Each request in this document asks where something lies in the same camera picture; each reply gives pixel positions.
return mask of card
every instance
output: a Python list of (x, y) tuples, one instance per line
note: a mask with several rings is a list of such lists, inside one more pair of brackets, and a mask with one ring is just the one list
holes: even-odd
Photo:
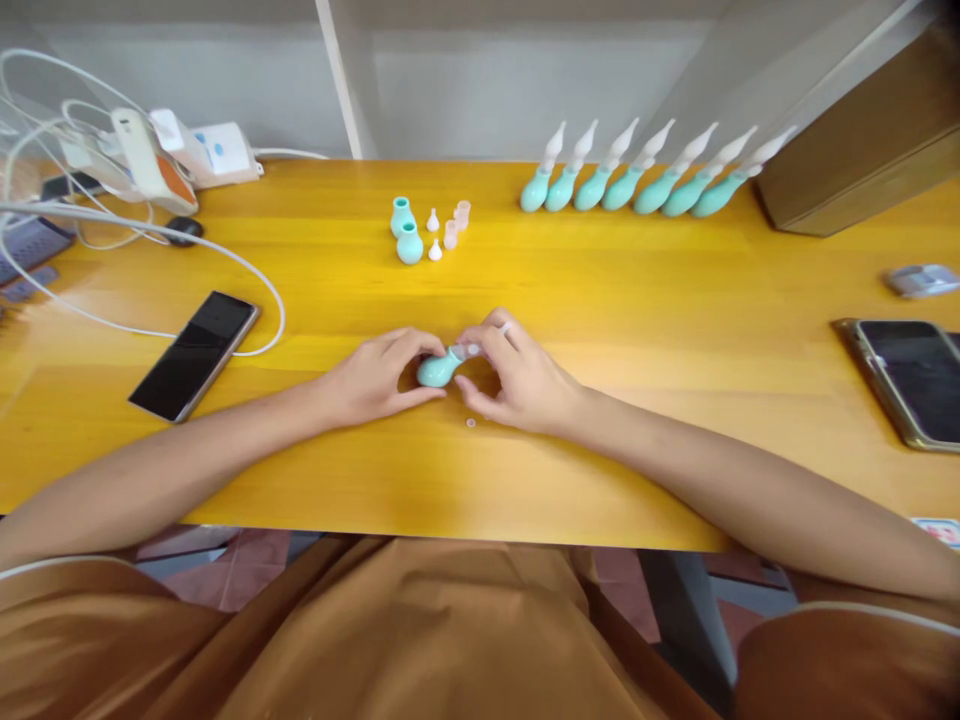
[(954, 550), (960, 550), (960, 522), (948, 518), (912, 518), (913, 524), (923, 528), (937, 540)]

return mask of forearm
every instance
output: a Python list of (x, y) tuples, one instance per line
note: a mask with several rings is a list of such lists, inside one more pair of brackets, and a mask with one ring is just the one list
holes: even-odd
[(960, 598), (958, 558), (898, 515), (781, 457), (588, 391), (567, 439), (663, 486), (754, 552), (863, 587)]
[(308, 383), (179, 425), (49, 485), (0, 522), (0, 570), (146, 540), (239, 472), (323, 430)]

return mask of yellow wooden tabletop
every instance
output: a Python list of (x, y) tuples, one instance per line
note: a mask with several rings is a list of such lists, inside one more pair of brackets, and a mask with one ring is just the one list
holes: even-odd
[[(260, 267), (287, 302), (281, 343), (234, 358), (197, 415), (321, 373), (364, 339), (416, 325), (452, 341), (509, 308), (582, 382), (779, 453), (907, 516), (960, 517), (960, 458), (906, 449), (828, 323), (922, 318), (960, 330), (960, 293), (894, 297), (887, 268), (960, 268), (960, 182), (828, 240), (768, 229), (749, 190), (707, 220), (525, 214), (530, 165), (277, 161), (201, 194), (206, 237)], [(389, 230), (406, 195), (421, 226), (473, 204), (459, 246), (402, 265)], [(142, 208), (126, 206), (131, 217)], [(91, 242), (123, 231), (88, 225)], [(423, 231), (428, 243), (432, 234)], [(244, 348), (272, 336), (267, 290), (227, 258), (138, 241), (77, 246), (53, 289), (126, 324), (177, 332), (211, 290), (259, 304)], [(165, 425), (126, 402), (167, 345), (34, 299), (0, 324), (0, 512)], [(495, 384), (484, 360), (463, 367)], [(642, 477), (498, 427), (448, 399), (331, 433), (252, 468), (191, 522), (676, 549), (727, 540)]]

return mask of small black computer mouse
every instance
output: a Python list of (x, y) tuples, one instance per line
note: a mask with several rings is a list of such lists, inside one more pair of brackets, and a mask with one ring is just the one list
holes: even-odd
[[(183, 217), (178, 215), (175, 218), (172, 218), (170, 222), (167, 223), (167, 227), (171, 230), (179, 230), (180, 232), (185, 232), (187, 235), (195, 235), (196, 237), (203, 237), (203, 225), (198, 223), (193, 218)], [(164, 237), (170, 241), (170, 244), (174, 247), (193, 247), (196, 243), (192, 243), (189, 240), (184, 240), (183, 238), (174, 237), (172, 235), (164, 235)]]

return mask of teal rubber bulb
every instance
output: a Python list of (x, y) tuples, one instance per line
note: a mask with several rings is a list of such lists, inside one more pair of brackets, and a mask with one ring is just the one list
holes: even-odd
[(707, 189), (707, 185), (712, 181), (712, 175), (702, 172), (697, 173), (690, 178), (690, 182), (684, 183), (670, 193), (670, 197), (667, 198), (660, 212), (667, 217), (683, 215), (696, 204), (697, 200), (700, 199), (700, 194)]
[(553, 185), (547, 191), (546, 207), (548, 212), (563, 210), (573, 197), (573, 183), (580, 174), (579, 170), (571, 170), (568, 165), (560, 173)]
[(573, 199), (573, 206), (581, 212), (595, 208), (597, 203), (600, 202), (600, 198), (603, 197), (603, 191), (607, 189), (611, 172), (603, 165), (598, 166), (593, 177), (577, 190), (577, 196)]
[(718, 210), (722, 210), (730, 202), (730, 198), (733, 197), (737, 189), (747, 181), (748, 177), (748, 175), (736, 171), (730, 173), (712, 188), (704, 190), (703, 195), (697, 200), (697, 204), (693, 206), (690, 214), (694, 217), (709, 217)]
[(667, 170), (652, 183), (647, 185), (640, 194), (637, 195), (637, 201), (633, 204), (633, 210), (638, 215), (649, 215), (655, 210), (659, 210), (667, 198), (670, 197), (670, 191), (677, 184), (680, 175)]
[(643, 170), (635, 168), (632, 165), (628, 167), (627, 171), (617, 178), (617, 181), (608, 187), (607, 191), (603, 194), (603, 209), (619, 210), (630, 202), (630, 198), (633, 197), (633, 192), (637, 189), (637, 182), (639, 182), (643, 172)]
[(417, 234), (417, 224), (405, 222), (397, 238), (397, 255), (407, 265), (416, 265), (423, 257), (423, 240)]
[(537, 172), (530, 178), (530, 182), (520, 194), (520, 207), (524, 212), (536, 212), (547, 199), (547, 190), (550, 188), (550, 173), (542, 168), (537, 168)]
[(405, 197), (394, 198), (393, 216), (390, 218), (390, 231), (395, 238), (400, 239), (400, 231), (403, 229), (403, 224), (408, 222), (412, 222), (414, 225), (417, 224), (416, 218), (413, 217), (413, 211), (410, 209), (410, 201)]
[(417, 382), (425, 387), (446, 387), (453, 379), (453, 371), (463, 364), (453, 347), (447, 348), (442, 358), (428, 357), (417, 368)]

